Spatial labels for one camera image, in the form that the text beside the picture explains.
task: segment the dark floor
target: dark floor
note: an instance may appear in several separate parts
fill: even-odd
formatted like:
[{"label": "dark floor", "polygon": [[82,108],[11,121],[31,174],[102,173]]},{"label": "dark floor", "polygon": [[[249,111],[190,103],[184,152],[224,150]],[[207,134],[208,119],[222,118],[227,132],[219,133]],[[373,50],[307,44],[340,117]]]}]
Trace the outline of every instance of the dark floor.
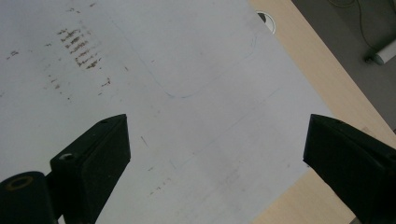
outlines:
[{"label": "dark floor", "polygon": [[[385,65],[363,58],[396,39],[392,0],[355,0],[335,7],[328,0],[292,0],[391,129],[396,129],[396,57]],[[351,0],[332,0],[343,5]],[[369,45],[361,34],[361,26]]]}]

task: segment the white tabletop surface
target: white tabletop surface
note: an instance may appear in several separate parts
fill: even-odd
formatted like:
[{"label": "white tabletop surface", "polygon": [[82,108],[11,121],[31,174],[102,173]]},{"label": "white tabletop surface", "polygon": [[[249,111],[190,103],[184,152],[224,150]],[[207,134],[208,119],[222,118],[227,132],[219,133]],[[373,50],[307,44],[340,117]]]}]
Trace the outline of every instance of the white tabletop surface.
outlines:
[{"label": "white tabletop surface", "polygon": [[6,0],[0,21],[1,180],[128,116],[97,223],[249,223],[306,171],[309,115],[330,115],[245,1]]}]

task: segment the white circular object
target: white circular object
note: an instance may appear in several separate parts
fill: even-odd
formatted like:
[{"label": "white circular object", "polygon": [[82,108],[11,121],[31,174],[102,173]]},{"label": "white circular object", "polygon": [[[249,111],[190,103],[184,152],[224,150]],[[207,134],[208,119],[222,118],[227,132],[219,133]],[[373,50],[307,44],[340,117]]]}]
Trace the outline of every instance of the white circular object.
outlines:
[{"label": "white circular object", "polygon": [[268,29],[270,29],[270,31],[273,34],[275,34],[276,24],[275,24],[274,18],[272,18],[272,16],[270,16],[270,14],[268,14],[266,12],[263,12],[263,11],[256,11],[256,12],[262,18],[262,20],[264,21],[264,23],[268,27]]}]

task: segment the black cable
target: black cable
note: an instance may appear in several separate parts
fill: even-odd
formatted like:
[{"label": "black cable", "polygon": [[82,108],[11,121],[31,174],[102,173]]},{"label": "black cable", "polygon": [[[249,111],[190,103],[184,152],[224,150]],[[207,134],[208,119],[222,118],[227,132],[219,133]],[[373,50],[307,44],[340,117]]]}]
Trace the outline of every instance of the black cable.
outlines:
[{"label": "black cable", "polygon": [[362,22],[362,13],[361,13],[361,1],[360,0],[352,0],[347,4],[338,4],[335,3],[333,0],[327,0],[330,4],[332,4],[335,7],[342,7],[342,8],[347,8],[347,7],[352,7],[355,5],[355,2],[358,2],[358,8],[359,8],[359,27],[361,29],[361,37],[363,37],[364,42],[366,43],[366,45],[368,47],[370,47],[372,50],[374,51],[378,51],[378,49],[376,49],[375,47],[373,47],[373,45],[371,45],[369,43],[369,41],[366,38],[366,35],[364,34],[364,30],[363,30],[363,22]]}]

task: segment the light wood table edge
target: light wood table edge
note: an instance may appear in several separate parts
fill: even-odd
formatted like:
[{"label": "light wood table edge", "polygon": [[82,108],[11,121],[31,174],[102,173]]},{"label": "light wood table edge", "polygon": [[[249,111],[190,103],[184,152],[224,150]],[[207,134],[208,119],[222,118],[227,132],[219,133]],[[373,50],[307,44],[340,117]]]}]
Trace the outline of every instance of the light wood table edge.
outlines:
[{"label": "light wood table edge", "polygon": [[[249,0],[276,22],[276,38],[333,115],[396,147],[396,136],[290,0]],[[313,170],[252,221],[260,223],[349,223],[354,214]]]}]

